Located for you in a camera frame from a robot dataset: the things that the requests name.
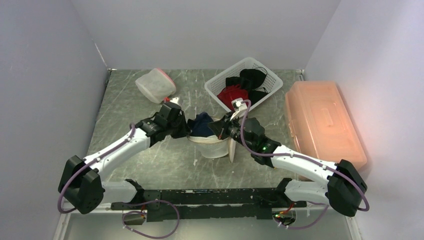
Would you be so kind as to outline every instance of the white wall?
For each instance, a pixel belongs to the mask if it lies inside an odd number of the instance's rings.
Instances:
[[[338,83],[369,165],[363,239],[424,238],[424,1],[342,0],[306,67]]]
[[[49,240],[65,161],[84,156],[107,69],[69,0],[0,1],[0,239]]]
[[[304,69],[340,0],[72,0],[107,66]]]

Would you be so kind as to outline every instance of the fabric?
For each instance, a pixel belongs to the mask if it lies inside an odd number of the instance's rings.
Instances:
[[[266,77],[267,75],[258,69],[243,69],[240,72],[240,78],[251,81],[251,90],[259,88]]]
[[[187,125],[191,130],[190,136],[207,138],[214,135],[214,132],[208,127],[208,123],[213,121],[207,112],[197,114],[195,119],[188,119]]]
[[[253,90],[249,92],[249,100],[251,101],[251,104],[254,105],[259,102],[259,100],[263,99],[267,94],[268,93],[264,91]]]
[[[231,104],[231,101],[235,99],[249,99],[248,91],[245,89],[241,89],[240,84],[227,86],[225,87],[221,93],[218,94],[218,99],[221,100],[231,111],[234,111],[234,107]]]
[[[231,111],[234,111],[231,101],[238,98],[249,99],[253,105],[268,94],[265,88],[263,88],[264,91],[258,90],[265,82],[267,74],[258,69],[243,69],[239,76],[231,76],[225,79],[225,88],[217,97]]]

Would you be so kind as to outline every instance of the small white container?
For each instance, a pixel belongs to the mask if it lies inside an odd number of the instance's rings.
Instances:
[[[174,81],[160,68],[154,68],[135,80],[140,92],[155,104],[160,104],[164,98],[177,90]]]
[[[219,118],[216,117],[212,117],[212,119],[214,121],[219,120]],[[232,163],[234,160],[236,142],[230,137],[220,140],[215,135],[208,137],[187,136],[187,139],[193,142],[196,149],[207,159],[217,159],[229,154],[229,161]]]
[[[218,94],[225,88],[226,78],[229,77],[239,77],[240,72],[243,69],[258,69],[263,73],[267,73],[265,81],[259,88],[265,88],[268,94],[264,96],[261,100],[251,106],[250,110],[256,108],[259,104],[265,101],[267,98],[271,97],[278,89],[283,86],[283,80],[279,78],[275,73],[273,73],[269,68],[264,66],[262,63],[254,59],[253,57],[246,57],[245,59],[237,62],[231,67],[227,68],[220,74],[214,76],[210,80],[204,83],[204,88],[207,93],[218,102],[221,107],[223,107],[227,112],[231,110],[217,97]]]

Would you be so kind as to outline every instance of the box lid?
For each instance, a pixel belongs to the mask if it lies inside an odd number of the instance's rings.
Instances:
[[[297,81],[285,94],[288,127],[296,150],[331,162],[367,163],[364,150],[333,81]]]

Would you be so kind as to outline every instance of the tabletop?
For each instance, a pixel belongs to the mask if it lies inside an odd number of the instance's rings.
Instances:
[[[93,154],[129,131],[129,123],[153,116],[160,104],[149,101],[137,88],[135,80],[150,70],[113,70],[96,119],[88,149]],[[175,82],[174,97],[183,100],[186,119],[207,112],[221,118],[226,111],[209,96],[204,84],[222,70],[164,70]],[[283,80],[283,87],[249,113],[265,128],[272,140],[288,146],[289,136],[284,118],[285,93],[296,81],[295,70],[273,70]],[[208,159],[201,156],[187,138],[165,140],[128,159],[103,181],[137,181],[144,189],[216,189],[270,188],[283,178],[298,179],[285,169],[273,169],[256,163],[240,144],[233,163],[228,156]]]

